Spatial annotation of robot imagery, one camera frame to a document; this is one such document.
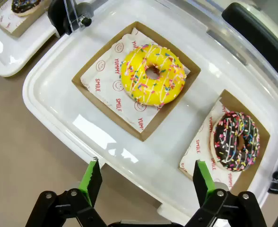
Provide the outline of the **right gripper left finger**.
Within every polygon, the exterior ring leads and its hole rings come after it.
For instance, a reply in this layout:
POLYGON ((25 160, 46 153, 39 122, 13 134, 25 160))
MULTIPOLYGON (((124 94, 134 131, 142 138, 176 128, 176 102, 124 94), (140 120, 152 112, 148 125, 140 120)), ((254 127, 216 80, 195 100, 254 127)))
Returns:
POLYGON ((75 218, 81 227, 107 226, 95 210, 101 184, 99 162, 94 158, 77 188, 65 190, 60 195, 53 191, 40 193, 26 226, 62 227, 70 218, 75 218))

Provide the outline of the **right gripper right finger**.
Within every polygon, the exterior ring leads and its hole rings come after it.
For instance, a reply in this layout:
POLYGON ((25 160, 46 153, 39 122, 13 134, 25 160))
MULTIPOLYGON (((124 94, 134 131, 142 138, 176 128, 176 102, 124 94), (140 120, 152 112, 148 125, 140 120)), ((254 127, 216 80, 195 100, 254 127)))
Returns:
POLYGON ((200 208, 187 227, 211 227, 218 219, 232 227, 265 227, 266 222, 255 195, 250 191, 237 196, 217 188, 204 161, 196 160, 193 183, 200 208))

